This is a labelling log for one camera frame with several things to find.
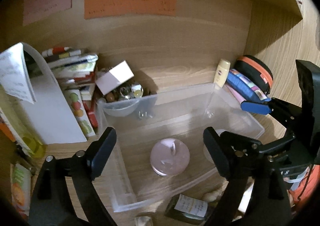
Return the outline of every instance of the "clutter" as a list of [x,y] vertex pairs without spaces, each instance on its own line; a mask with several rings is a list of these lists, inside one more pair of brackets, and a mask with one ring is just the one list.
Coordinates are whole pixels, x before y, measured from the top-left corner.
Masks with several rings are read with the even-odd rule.
[[36,66],[40,74],[30,78],[37,101],[31,104],[16,99],[12,105],[16,114],[44,144],[86,142],[48,64],[37,50],[26,43],[21,44],[28,57],[28,73],[31,65]]
[[176,15],[177,0],[84,0],[84,18],[124,14]]
[[57,81],[62,89],[80,89],[80,87],[95,84],[95,80],[96,74],[93,71],[83,77],[62,78]]
[[211,216],[213,211],[214,208],[207,202],[178,194],[172,197],[164,215],[181,222],[200,225]]
[[149,216],[135,217],[136,226],[153,226],[152,218]]
[[113,95],[112,92],[109,92],[107,95],[106,95],[106,100],[107,102],[114,102],[116,99],[115,99],[115,96]]
[[290,179],[289,177],[284,177],[283,180],[287,183],[292,183],[292,186],[290,187],[291,191],[295,191],[299,185],[300,182],[303,180],[303,178],[306,176],[306,174],[309,172],[309,167],[307,167],[304,172],[302,172],[301,174],[298,174],[297,176],[295,176],[295,179]]
[[91,123],[91,126],[93,128],[97,128],[98,127],[98,121],[96,118],[96,112],[97,112],[97,104],[95,102],[95,100],[85,100],[82,102],[84,109],[87,113],[87,116],[89,118],[89,121]]
[[295,190],[289,190],[289,193],[293,197],[296,211],[300,211],[308,202],[319,183],[319,179],[320,165],[314,165],[313,168],[311,167],[311,171],[308,171],[305,174],[298,188]]
[[273,84],[273,75],[268,66],[252,55],[238,58],[234,65],[239,73],[254,82],[266,95],[270,93]]
[[72,50],[71,47],[55,47],[55,48],[50,48],[50,49],[47,49],[45,51],[43,51],[41,53],[41,55],[46,58],[48,56],[52,56],[52,55],[55,55],[55,54],[62,54],[62,53],[65,53],[69,50]]
[[52,73],[57,79],[83,78],[90,75],[96,67],[96,62],[83,63],[71,66],[61,66],[52,69]]
[[49,62],[48,66],[50,69],[60,67],[60,66],[72,66],[83,63],[92,63],[98,60],[98,56],[96,54],[84,54],[84,55],[75,55],[69,56],[65,58],[58,59],[53,62]]
[[143,88],[137,82],[131,84],[131,91],[133,92],[135,98],[141,98],[143,96]]
[[226,87],[229,89],[229,91],[232,93],[232,95],[237,99],[237,101],[241,104],[243,101],[245,101],[245,98],[242,97],[235,89],[230,87],[230,85],[226,84]]
[[230,62],[228,60],[221,59],[218,64],[213,82],[222,88],[227,80],[229,69],[230,69]]
[[190,152],[180,140],[168,138],[157,142],[150,154],[153,170],[162,176],[181,174],[188,166]]
[[246,100],[257,103],[263,103],[269,100],[257,85],[235,69],[229,71],[227,83]]
[[253,185],[254,183],[252,183],[250,185],[250,187],[244,191],[241,202],[239,204],[238,210],[241,211],[243,214],[245,214],[248,205],[249,205],[249,201],[251,198],[251,194],[252,194],[252,190],[253,190]]
[[36,134],[32,134],[26,128],[24,123],[16,114],[12,104],[10,103],[3,88],[0,88],[0,118],[8,129],[8,134],[13,142],[17,142],[23,149],[26,155],[32,157],[43,157],[45,146],[37,138]]
[[12,205],[28,221],[31,197],[31,173],[20,164],[11,165]]
[[[114,178],[108,187],[115,193],[110,196],[115,212],[174,196],[217,173],[203,154],[203,132],[207,126],[255,139],[264,132],[249,113],[240,110],[236,99],[216,84],[193,85],[113,103],[103,100],[98,104],[98,134],[107,126],[114,127],[121,143],[115,147],[108,160],[110,168],[105,171],[106,176]],[[166,138],[182,141],[190,152],[187,168],[171,177],[160,176],[151,168],[151,162],[146,163],[155,144]],[[137,167],[145,168],[143,178]]]
[[22,165],[24,168],[28,169],[31,173],[32,176],[34,176],[37,172],[37,166],[36,164],[33,162],[33,159],[29,156],[27,156],[21,146],[17,145],[17,149],[16,149],[16,155],[14,156],[12,163],[16,163],[16,164],[20,164]]
[[80,87],[81,99],[91,100],[95,87],[96,87],[96,84],[90,84],[90,85]]
[[84,50],[81,50],[81,49],[73,50],[73,51],[70,50],[70,51],[66,51],[66,52],[61,53],[61,54],[54,54],[54,55],[51,55],[51,56],[47,56],[44,59],[45,59],[45,61],[47,63],[50,63],[50,62],[54,62],[54,61],[62,59],[62,58],[76,56],[76,55],[80,55],[80,54],[84,54]]
[[122,63],[110,69],[108,72],[104,73],[102,76],[99,75],[96,84],[102,94],[106,95],[132,77],[133,73],[130,67],[126,61],[123,61]]
[[86,137],[91,137],[95,135],[95,132],[91,126],[90,120],[84,109],[81,93],[79,90],[65,90],[63,92],[70,109],[72,110],[78,124]]

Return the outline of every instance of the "label on jar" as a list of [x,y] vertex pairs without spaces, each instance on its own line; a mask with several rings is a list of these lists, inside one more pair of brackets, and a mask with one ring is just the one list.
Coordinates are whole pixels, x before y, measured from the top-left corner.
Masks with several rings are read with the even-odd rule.
[[205,216],[205,213],[207,212],[208,208],[208,203],[194,199],[185,195],[180,194],[179,200],[174,207],[174,209],[184,212],[184,213],[189,213],[193,214],[199,217]]

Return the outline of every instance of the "blue package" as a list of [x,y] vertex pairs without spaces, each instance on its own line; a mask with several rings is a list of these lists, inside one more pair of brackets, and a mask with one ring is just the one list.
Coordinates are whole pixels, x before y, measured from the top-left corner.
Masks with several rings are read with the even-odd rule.
[[269,98],[257,85],[235,69],[229,71],[227,83],[246,100],[257,103],[269,101]]

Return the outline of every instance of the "clear plastic bin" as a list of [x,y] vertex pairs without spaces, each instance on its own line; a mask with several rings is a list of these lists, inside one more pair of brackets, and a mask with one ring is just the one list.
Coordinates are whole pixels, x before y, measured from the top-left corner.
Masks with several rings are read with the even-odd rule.
[[[224,89],[215,84],[190,86],[140,99],[100,103],[99,134],[107,126],[117,144],[103,171],[115,212],[143,207],[172,197],[217,172],[204,156],[206,127],[259,138],[264,128]],[[183,141],[190,151],[186,170],[159,176],[151,167],[154,144],[164,138]]]

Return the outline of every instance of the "book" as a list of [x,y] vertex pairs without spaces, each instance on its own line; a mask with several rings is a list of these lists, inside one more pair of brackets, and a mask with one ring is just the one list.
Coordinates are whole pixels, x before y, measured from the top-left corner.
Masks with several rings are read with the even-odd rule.
[[26,221],[31,199],[31,172],[20,164],[10,165],[12,205]]
[[72,110],[78,124],[85,137],[91,137],[95,135],[93,128],[91,126],[90,120],[85,112],[81,94],[79,90],[66,90],[63,92],[70,109]]
[[93,128],[97,128],[98,127],[98,121],[96,118],[97,103],[95,102],[95,100],[91,100],[91,101],[84,100],[83,106],[84,106],[85,111],[87,112],[91,126]]
[[95,84],[96,73],[91,72],[89,75],[86,75],[85,77],[58,79],[57,81],[59,85],[64,89],[79,89],[83,86]]
[[48,63],[50,69],[59,67],[59,66],[71,66],[82,63],[91,63],[98,60],[98,55],[96,54],[84,54],[84,55],[75,55],[66,58],[56,60],[54,62]]
[[94,71],[95,67],[96,61],[71,66],[57,67],[52,69],[52,73],[57,79],[86,77]]
[[45,61],[47,63],[50,63],[50,62],[54,62],[54,61],[62,59],[62,58],[71,57],[71,56],[75,56],[75,55],[80,55],[80,54],[83,54],[83,53],[84,53],[84,50],[79,49],[79,50],[64,52],[64,53],[61,53],[61,54],[50,55],[50,56],[47,56],[44,59],[45,59]]
[[82,100],[91,100],[96,84],[90,84],[80,88]]
[[41,55],[46,58],[48,56],[52,56],[55,54],[61,54],[61,53],[65,53],[68,50],[71,50],[71,47],[54,47],[54,48],[50,48],[48,50],[45,50],[41,53]]

